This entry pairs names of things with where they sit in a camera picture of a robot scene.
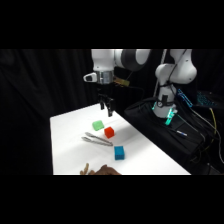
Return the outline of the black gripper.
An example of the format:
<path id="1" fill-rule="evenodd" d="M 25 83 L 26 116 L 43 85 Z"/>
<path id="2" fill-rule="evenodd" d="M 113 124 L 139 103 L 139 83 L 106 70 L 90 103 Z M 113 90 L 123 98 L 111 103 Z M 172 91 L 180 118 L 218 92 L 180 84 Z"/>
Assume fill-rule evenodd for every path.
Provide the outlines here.
<path id="1" fill-rule="evenodd" d="M 113 92 L 114 92 L 113 83 L 105 84 L 105 85 L 101 85 L 101 84 L 97 85 L 97 94 L 98 94 L 101 110 L 104 110 L 104 102 L 108 101 L 108 104 L 107 104 L 108 117 L 111 117 L 114 111 L 114 100 L 112 99 Z"/>

